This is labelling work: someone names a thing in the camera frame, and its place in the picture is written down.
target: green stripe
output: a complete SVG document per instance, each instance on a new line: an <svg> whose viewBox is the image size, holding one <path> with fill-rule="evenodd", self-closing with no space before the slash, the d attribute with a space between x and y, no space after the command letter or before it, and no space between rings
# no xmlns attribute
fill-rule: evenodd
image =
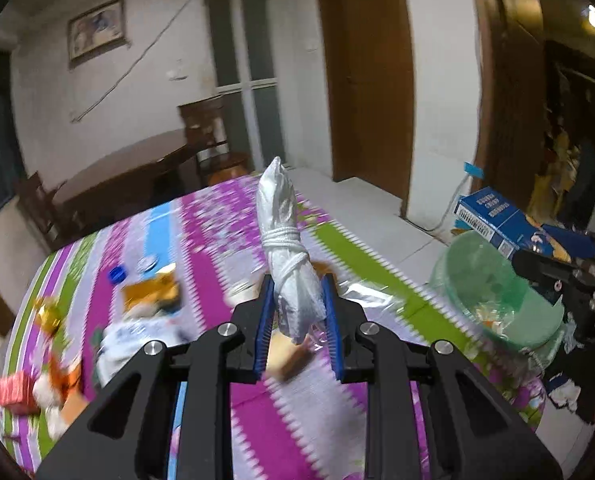
<svg viewBox="0 0 595 480"><path fill-rule="evenodd" d="M398 276L386 269L373 256L346 238L344 234L330 222L325 222L313 229L315 237L352 272L364 280L389 286L394 295L406 300L402 318L408 322L427 341L446 339L457 346L461 352L466 349L479 348L479 345L468 335L463 333L439 310L424 300L415 291L406 285ZM489 368L494 366L492 358L484 351L477 350L477 354L471 361L477 364L482 374L488 376ZM514 396L516 389L513 388L513 378L504 373L501 383L495 387L502 394ZM522 412L529 419L529 424L536 428L541 415L537 410L527 406Z"/></svg>
<svg viewBox="0 0 595 480"><path fill-rule="evenodd" d="M24 332L26 330L26 326L28 325L28 320L30 319L30 315L33 312L33 304L37 299L37 295L39 294L40 289L42 288L42 284L44 283L44 279L55 260L56 253L50 254L49 257L44 261L44 266L42 270L39 272L39 276L33 286L33 290L31 291L30 295L28 296L28 301L24 306L24 310L21 313L20 324L18 325L17 332L15 332L15 337L12 342L12 348L10 349L10 360L8 361L8 371L6 375L12 375L17 370L18 360L20 358L20 349L21 349L21 341L24 339ZM12 413L9 410L4 410L4 434L11 434L13 431L13 418ZM11 456L15 456L15 449L13 446L13 442L8 438L4 440L6 444L6 449L11 454Z"/></svg>
<svg viewBox="0 0 595 480"><path fill-rule="evenodd" d="M90 256L90 251L95 244L95 238L97 238L97 235L97 233L93 233L92 235L82 238L80 247L77 249L75 256L71 260L71 264L68 267L68 272L66 272L64 284L57 300L57 309L59 310L62 319L66 319L68 311L71 308L72 298L74 297L77 286L82 279L82 274L84 273L84 269L88 262L88 257ZM62 352L66 346L66 336L64 334L65 330L66 323L63 322L53 337L52 350L55 358L58 359L58 361L61 359ZM39 454L42 459L44 459L48 452L53 448L54 444L48 436L46 413L44 411L42 411L39 416L37 443L39 445Z"/></svg>

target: barcode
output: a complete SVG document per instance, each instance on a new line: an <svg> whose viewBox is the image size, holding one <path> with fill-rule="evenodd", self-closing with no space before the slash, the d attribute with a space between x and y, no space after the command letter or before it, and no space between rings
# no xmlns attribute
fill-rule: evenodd
<svg viewBox="0 0 595 480"><path fill-rule="evenodd" d="M484 238L486 238L489 242L491 238L493 238L494 231L484 222L482 222L477 216L471 213L466 207L462 204L459 205L457 208L457 216L462 219L464 222L469 224L473 229L475 229L479 234L481 234Z"/></svg>
<svg viewBox="0 0 595 480"><path fill-rule="evenodd" d="M508 243L506 240L502 240L500 246L498 247L498 251L500 251L502 256L508 258L513 252L513 245Z"/></svg>

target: power cord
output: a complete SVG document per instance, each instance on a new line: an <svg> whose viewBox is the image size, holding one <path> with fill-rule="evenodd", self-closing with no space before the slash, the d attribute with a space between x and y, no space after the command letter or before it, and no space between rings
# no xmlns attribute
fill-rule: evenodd
<svg viewBox="0 0 595 480"><path fill-rule="evenodd" d="M466 184L466 181L468 180L468 178L471 175L469 175L468 173L464 176L464 178L460 181L460 183L457 185L457 187L455 188L455 192L453 193L453 196L451 197L451 200L449 201L449 205L447 205L446 210L444 211L444 214L442 215L442 218L440 219L439 223L431 228L431 229L425 229L424 227L417 225L415 222L412 222L408 219L405 219L409 224L411 224L413 227L416 227L417 229L419 229L420 231L424 231L425 233L432 233L437 231L440 227L442 227L442 225L444 224L444 220L447 219L447 215L449 214L450 210L452 210L453 208L453 203L455 202L455 199L457 198L457 195L459 194L460 190L462 189L462 186L464 184Z"/></svg>
<svg viewBox="0 0 595 480"><path fill-rule="evenodd" d="M133 68L135 68L137 66L137 64L146 57L146 54L148 53L148 51L151 50L152 47L154 47L158 41L160 41L160 38L164 35L164 32L166 32L170 28L170 26L173 24L173 22L182 13L182 11L184 9L186 9L186 7L188 6L189 3L191 3L191 1L192 0L186 0L186 2L184 2L184 5L181 6L177 10L177 12L175 12L175 14L173 15L173 17L170 20L168 20L168 23L166 24L166 26L164 28L162 28L162 30L160 31L160 33L157 36L155 36L155 39L151 41L151 44L145 48L145 50L142 52L142 54L137 59L135 59L135 61L133 61L131 66L128 68L128 70L126 70L126 72L124 72L122 77L120 77L111 88L106 90L106 92L104 93L104 95L102 97L100 97L97 101L95 101L91 106L86 108L86 110L84 110L84 112L82 112L80 115L78 115L74 119L71 119L71 123L73 123L73 124L79 123L82 119L84 119L85 116L87 116L88 113L90 113L95 107L97 107L104 99L106 99L106 97L109 96L109 94L111 92L114 91L114 89L116 89L119 86L119 84L124 80L124 78L126 76L128 76L133 71Z"/></svg>

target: picture frame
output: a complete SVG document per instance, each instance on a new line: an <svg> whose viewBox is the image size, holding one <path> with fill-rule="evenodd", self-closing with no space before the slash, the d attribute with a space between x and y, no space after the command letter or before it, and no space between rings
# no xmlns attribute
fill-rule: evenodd
<svg viewBox="0 0 595 480"><path fill-rule="evenodd" d="M111 0L70 20L67 39L70 68L127 44L124 0Z"/></svg>

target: pink box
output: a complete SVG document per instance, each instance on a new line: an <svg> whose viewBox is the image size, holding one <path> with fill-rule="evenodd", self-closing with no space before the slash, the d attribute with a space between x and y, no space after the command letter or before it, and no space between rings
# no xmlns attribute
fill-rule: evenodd
<svg viewBox="0 0 595 480"><path fill-rule="evenodd" d="M16 415L39 413L33 397L35 380L24 370L0 379L0 406Z"/></svg>

